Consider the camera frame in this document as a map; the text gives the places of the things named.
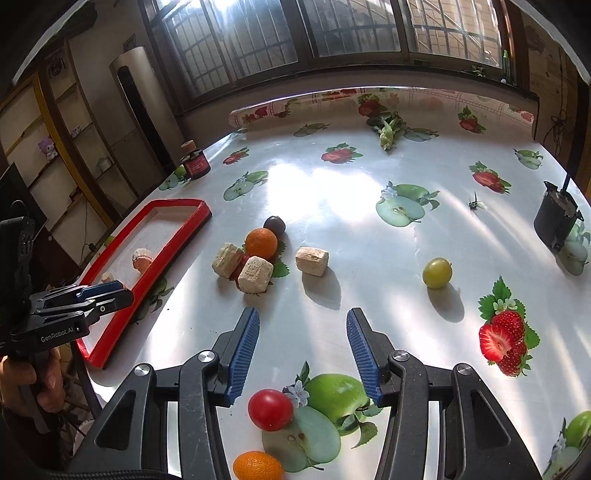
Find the person's left hand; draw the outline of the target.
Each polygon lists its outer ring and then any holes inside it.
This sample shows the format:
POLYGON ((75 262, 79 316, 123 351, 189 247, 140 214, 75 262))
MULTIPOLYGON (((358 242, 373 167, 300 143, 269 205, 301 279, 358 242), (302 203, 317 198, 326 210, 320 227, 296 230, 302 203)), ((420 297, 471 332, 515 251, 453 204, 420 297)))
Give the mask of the person's left hand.
POLYGON ((38 380, 32 365, 4 356, 1 359, 1 403, 17 415, 30 417, 21 388, 40 382, 43 388, 37 395, 38 404, 48 413, 59 412, 65 403, 60 360, 59 349, 51 349, 46 368, 38 380))

